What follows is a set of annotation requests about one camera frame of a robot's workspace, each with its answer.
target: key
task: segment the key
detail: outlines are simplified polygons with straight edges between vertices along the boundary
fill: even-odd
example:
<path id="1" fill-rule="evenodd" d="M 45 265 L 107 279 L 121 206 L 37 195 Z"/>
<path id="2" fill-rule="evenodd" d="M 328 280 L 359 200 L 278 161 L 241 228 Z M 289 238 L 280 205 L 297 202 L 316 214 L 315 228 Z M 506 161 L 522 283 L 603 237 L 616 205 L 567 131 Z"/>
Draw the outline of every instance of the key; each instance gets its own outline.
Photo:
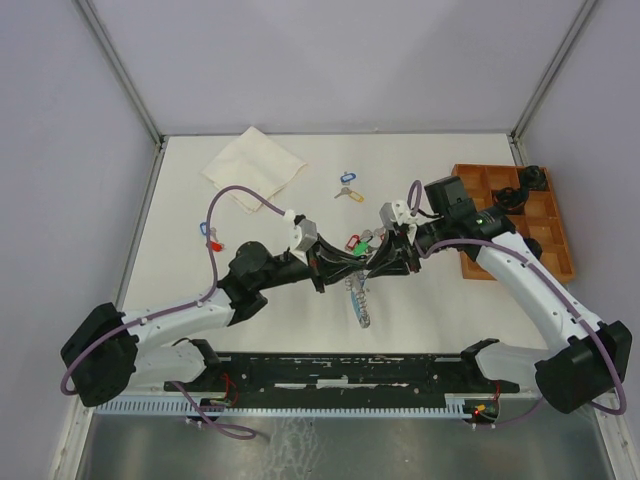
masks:
<path id="1" fill-rule="evenodd" d="M 338 195 L 336 195 L 333 198 L 338 198 L 341 197 L 343 195 L 350 195 L 352 193 L 351 189 L 349 187 L 342 187 L 342 190 L 340 190 L 340 193 Z"/>
<path id="2" fill-rule="evenodd" d="M 218 237 L 216 237 L 216 229 L 214 227 L 211 227 L 211 239 L 216 243 L 220 243 Z"/>

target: table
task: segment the table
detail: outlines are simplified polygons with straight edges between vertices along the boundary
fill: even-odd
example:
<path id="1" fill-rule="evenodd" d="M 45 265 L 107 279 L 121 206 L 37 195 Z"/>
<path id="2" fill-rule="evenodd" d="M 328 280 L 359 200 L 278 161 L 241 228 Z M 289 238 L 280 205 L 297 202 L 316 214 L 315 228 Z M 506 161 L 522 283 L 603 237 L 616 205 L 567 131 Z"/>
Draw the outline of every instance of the table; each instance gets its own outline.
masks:
<path id="1" fill-rule="evenodd" d="M 191 299 L 210 285 L 199 230 L 216 189 L 200 174 L 235 136 L 170 137 L 125 297 L 125 310 Z M 512 165 L 503 134 L 274 135 L 308 167 L 275 196 L 315 221 L 319 233 L 342 247 L 354 233 L 381 225 L 383 203 L 406 199 L 411 182 L 445 177 L 456 163 Z M 357 174 L 356 203 L 333 199 L 344 171 Z M 288 244 L 286 224 L 269 209 L 248 215 L 223 198 L 212 224 L 226 249 L 216 258 L 221 276 L 235 250 L 249 240 L 273 254 Z M 256 352 L 459 353 L 483 338 L 544 348 L 544 342 L 497 282 L 464 280 L 454 251 L 423 262 L 409 277 L 367 282 L 371 326 L 360 328 L 343 284 L 317 294 L 300 282 L 263 292 L 269 304 L 252 319 L 195 338 L 215 350 Z"/>

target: gray wall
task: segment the gray wall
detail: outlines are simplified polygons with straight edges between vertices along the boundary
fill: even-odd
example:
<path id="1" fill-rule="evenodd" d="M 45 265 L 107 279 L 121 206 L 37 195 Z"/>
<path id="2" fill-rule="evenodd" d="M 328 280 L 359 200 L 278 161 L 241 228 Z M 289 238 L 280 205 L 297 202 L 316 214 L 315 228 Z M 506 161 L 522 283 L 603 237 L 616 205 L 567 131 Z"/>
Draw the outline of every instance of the gray wall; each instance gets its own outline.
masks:
<path id="1" fill-rule="evenodd" d="M 625 386 L 640 447 L 640 2 L 601 2 L 534 120 L 531 162 L 551 167 L 578 276 L 572 291 L 635 336 Z"/>
<path id="2" fill-rule="evenodd" d="M 160 129 L 510 131 L 583 0 L 94 0 Z"/>
<path id="3" fill-rule="evenodd" d="M 112 298 L 153 146 L 69 0 L 0 15 L 0 478 L 45 478 L 59 349 Z"/>

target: orange tray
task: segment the orange tray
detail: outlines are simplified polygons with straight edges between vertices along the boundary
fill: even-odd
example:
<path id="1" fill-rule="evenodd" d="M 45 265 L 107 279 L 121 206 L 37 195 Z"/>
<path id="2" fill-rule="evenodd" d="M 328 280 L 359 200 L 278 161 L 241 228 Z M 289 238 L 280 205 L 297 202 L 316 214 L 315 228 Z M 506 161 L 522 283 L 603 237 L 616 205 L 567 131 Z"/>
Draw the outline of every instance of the orange tray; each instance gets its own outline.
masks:
<path id="1" fill-rule="evenodd" d="M 502 188 L 519 188 L 518 173 L 524 167 L 496 165 L 455 165 L 452 174 L 462 180 L 478 210 L 493 205 L 493 194 Z M 560 219 L 558 202 L 553 193 L 553 183 L 546 168 L 548 190 L 529 192 L 524 212 L 507 215 L 523 237 L 533 237 L 542 246 L 540 261 L 560 283 L 568 283 L 576 276 L 569 254 L 569 244 Z M 490 273 L 460 253 L 462 276 L 473 280 L 494 280 Z"/>

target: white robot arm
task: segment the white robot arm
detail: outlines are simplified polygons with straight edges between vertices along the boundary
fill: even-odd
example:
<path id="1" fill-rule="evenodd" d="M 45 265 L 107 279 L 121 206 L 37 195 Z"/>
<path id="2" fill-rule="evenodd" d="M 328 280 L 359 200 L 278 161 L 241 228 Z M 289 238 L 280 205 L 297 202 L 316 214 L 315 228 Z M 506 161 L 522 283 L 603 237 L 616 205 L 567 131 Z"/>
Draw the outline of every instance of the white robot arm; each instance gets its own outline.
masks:
<path id="1" fill-rule="evenodd" d="M 624 377 L 629 330 L 621 322 L 605 324 L 573 298 L 542 266 L 503 211 L 491 207 L 476 212 L 457 177 L 428 185 L 425 192 L 438 218 L 418 226 L 406 202 L 385 204 L 381 217 L 387 233 L 372 258 L 332 247 L 313 222 L 291 214 L 289 249 L 273 257 L 259 242 L 245 243 L 213 295 L 198 297 L 204 301 L 190 300 L 188 308 L 168 306 L 155 313 L 120 314 L 111 304 L 96 307 L 62 349 L 69 367 L 63 391 L 70 376 L 83 403 L 95 406 L 126 387 L 191 382 L 207 368 L 207 352 L 179 340 L 251 318 L 267 303 L 261 290 L 310 279 L 323 292 L 325 286 L 360 270 L 368 272 L 367 278 L 408 275 L 420 270 L 420 257 L 448 247 L 464 250 L 502 283 L 547 343 L 546 350 L 497 340 L 470 347 L 484 377 L 537 388 L 565 413 Z M 109 331 L 116 334 L 106 335 Z"/>

